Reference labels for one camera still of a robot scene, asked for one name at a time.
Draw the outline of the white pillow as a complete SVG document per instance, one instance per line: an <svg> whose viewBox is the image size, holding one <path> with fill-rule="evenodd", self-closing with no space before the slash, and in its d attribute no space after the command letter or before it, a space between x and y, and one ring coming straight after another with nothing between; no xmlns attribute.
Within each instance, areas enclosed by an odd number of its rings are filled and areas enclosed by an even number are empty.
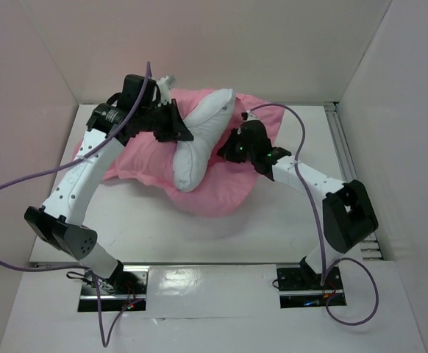
<svg viewBox="0 0 428 353"><path fill-rule="evenodd" d="M215 145L229 125L235 107L235 91L223 88L207 94L184 119L193 139L180 141L173 158L177 190L189 193L204 178Z"/></svg>

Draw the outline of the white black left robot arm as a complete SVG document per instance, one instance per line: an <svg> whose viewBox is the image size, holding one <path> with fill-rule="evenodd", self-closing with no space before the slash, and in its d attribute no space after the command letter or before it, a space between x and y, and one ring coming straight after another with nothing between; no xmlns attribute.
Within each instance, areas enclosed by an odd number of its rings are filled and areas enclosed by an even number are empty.
<svg viewBox="0 0 428 353"><path fill-rule="evenodd" d="M24 214L42 241L93 272L107 293L137 280L98 244L96 232L84 226L86 211L104 174L138 133L150 132L161 143L193 140L171 97L173 83L172 76L126 76L122 92L91 113L74 164L60 183L40 207L29 207Z"/></svg>

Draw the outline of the pink fabric pillowcase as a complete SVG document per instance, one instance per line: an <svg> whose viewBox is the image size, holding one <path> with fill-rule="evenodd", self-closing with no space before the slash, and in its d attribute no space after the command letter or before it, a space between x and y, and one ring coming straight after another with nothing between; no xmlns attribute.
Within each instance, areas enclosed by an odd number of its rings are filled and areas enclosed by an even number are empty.
<svg viewBox="0 0 428 353"><path fill-rule="evenodd" d="M171 95L185 119L213 91L174 89ZM194 215L209 218L229 215L252 192L259 175L252 165L228 162L219 157L217 151L226 143L232 129L239 128L243 123L241 114L255 107L260 108L257 117L264 124L268 137L272 141L277 139L284 109L269 106L255 96L235 93L235 107L229 125L213 149L203 180L189 193L183 193L174 186L173 158L178 143L160 143L149 132L143 132L129 141L103 179L135 179L145 186L161 188L176 207Z"/></svg>

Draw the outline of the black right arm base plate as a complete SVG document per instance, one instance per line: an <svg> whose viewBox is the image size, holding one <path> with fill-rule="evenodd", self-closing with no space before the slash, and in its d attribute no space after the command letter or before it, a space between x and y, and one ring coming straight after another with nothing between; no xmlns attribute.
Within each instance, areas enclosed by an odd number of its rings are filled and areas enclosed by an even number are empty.
<svg viewBox="0 0 428 353"><path fill-rule="evenodd" d="M327 276L324 286L320 286L321 276L309 282L303 276L299 265L280 265L277 278L272 285L279 291L279 305L282 309L346 306L346 296L340 270L335 267Z"/></svg>

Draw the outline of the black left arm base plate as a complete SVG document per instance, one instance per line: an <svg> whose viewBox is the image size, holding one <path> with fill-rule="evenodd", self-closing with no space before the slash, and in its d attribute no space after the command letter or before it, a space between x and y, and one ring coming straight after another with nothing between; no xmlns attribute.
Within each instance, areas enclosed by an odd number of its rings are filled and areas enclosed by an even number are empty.
<svg viewBox="0 0 428 353"><path fill-rule="evenodd" d="M125 269L138 281L136 285L123 282L121 287L115 289L102 279L98 279L101 294L101 311L118 312L123 306L127 306L127 311L145 311L146 310L146 291L149 279L149 268L128 265ZM67 274L69 279L77 279L81 283L79 294L79 303L77 311L79 313L96 313L97 290L92 276L88 271L83 274Z"/></svg>

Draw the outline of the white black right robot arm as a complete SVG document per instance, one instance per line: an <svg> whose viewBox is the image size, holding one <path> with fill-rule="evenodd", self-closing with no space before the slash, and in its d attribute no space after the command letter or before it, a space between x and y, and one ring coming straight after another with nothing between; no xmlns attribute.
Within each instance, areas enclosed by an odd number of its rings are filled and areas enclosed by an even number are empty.
<svg viewBox="0 0 428 353"><path fill-rule="evenodd" d="M302 139L293 154L272 145L263 123L248 120L230 132L217 155L233 163L251 163L258 174L309 199L318 247L301 260L299 279L305 287L317 288L344 254L377 230L378 220L362 182L334 179L299 160L304 142L302 127Z"/></svg>

